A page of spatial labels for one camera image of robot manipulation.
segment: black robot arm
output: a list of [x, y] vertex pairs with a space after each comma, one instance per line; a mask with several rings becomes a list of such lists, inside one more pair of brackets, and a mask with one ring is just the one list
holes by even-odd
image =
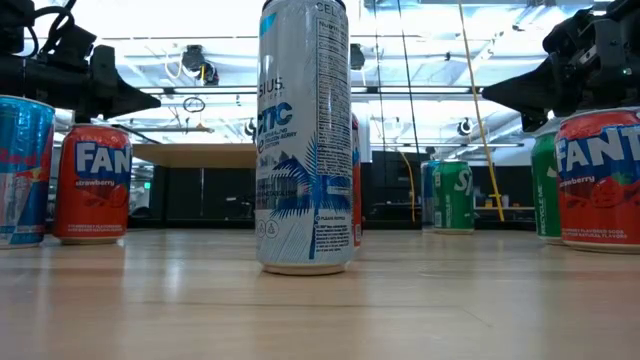
[[[98, 115], [108, 119], [160, 107], [158, 99], [122, 80], [112, 47], [93, 48], [96, 37], [73, 22], [70, 10], [74, 3], [70, 0], [65, 8], [34, 10], [31, 0], [0, 0], [0, 94], [74, 110], [77, 122], [88, 122]], [[24, 29], [33, 35], [35, 19], [47, 13], [61, 15], [38, 56], [14, 55], [24, 49]], [[65, 17], [67, 21], [58, 28]]]
[[640, 1], [617, 0], [603, 16], [578, 11], [543, 41], [549, 54], [534, 71], [484, 89], [519, 111], [525, 132], [577, 110], [640, 105]]

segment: can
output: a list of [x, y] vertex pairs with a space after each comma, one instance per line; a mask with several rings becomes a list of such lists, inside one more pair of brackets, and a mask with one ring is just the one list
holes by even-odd
[[341, 272], [354, 253], [349, 29], [339, 0], [273, 0], [260, 22], [257, 258]]
[[556, 134], [557, 131], [551, 131], [536, 137], [536, 143], [531, 150], [533, 202], [538, 237], [547, 244], [564, 245], [556, 188], [558, 176], [555, 158]]
[[62, 244], [110, 244], [129, 216], [131, 143], [120, 129], [77, 124], [60, 155], [53, 235]]
[[433, 170], [435, 232], [471, 234], [474, 230], [473, 175], [466, 161], [443, 161]]
[[360, 162], [360, 136], [358, 118], [351, 114], [351, 155], [353, 156], [353, 246], [358, 249], [362, 244], [362, 184]]
[[429, 160], [420, 164], [422, 181], [422, 230], [433, 230], [433, 170], [440, 164], [438, 160]]
[[44, 239], [55, 111], [0, 96], [0, 249]]
[[640, 118], [579, 114], [556, 136], [562, 240], [580, 250], [640, 253]]

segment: wooden table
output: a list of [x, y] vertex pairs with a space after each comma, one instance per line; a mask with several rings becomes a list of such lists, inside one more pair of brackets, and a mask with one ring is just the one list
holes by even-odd
[[253, 144], [135, 144], [133, 156], [169, 168], [256, 167]]
[[640, 259], [533, 233], [365, 232], [348, 272], [264, 274], [250, 231], [0, 252], [3, 360], [637, 359]]

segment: blue and silver can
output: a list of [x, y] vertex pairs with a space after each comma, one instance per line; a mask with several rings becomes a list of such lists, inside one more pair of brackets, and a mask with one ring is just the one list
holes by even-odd
[[344, 271], [352, 244], [349, 25], [341, 0], [270, 0], [260, 22], [257, 257]]
[[430, 160], [420, 164], [420, 174], [422, 178], [422, 230], [433, 230], [433, 170], [440, 161]]
[[0, 95], [0, 248], [44, 238], [54, 118], [48, 105]]

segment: red fanta can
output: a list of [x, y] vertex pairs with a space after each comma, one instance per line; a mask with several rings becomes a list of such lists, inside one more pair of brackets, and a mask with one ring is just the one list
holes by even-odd
[[639, 110], [583, 113], [556, 136], [562, 240], [591, 251], [640, 252]]
[[74, 125], [62, 144], [53, 235], [63, 244], [116, 242], [127, 230], [130, 184], [128, 134]]

